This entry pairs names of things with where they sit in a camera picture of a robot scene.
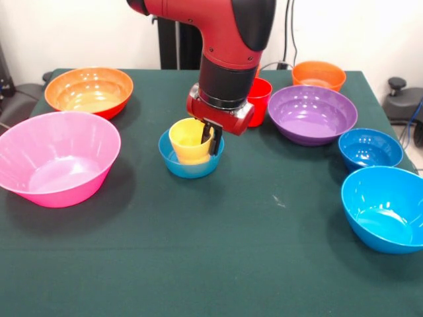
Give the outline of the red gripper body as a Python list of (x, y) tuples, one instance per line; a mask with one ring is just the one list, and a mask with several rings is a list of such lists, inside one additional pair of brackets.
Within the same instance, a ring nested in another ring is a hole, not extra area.
[(245, 132), (254, 114), (254, 106), (246, 98), (221, 100), (209, 96), (198, 83), (190, 89), (186, 109), (196, 119), (210, 122), (234, 135)]

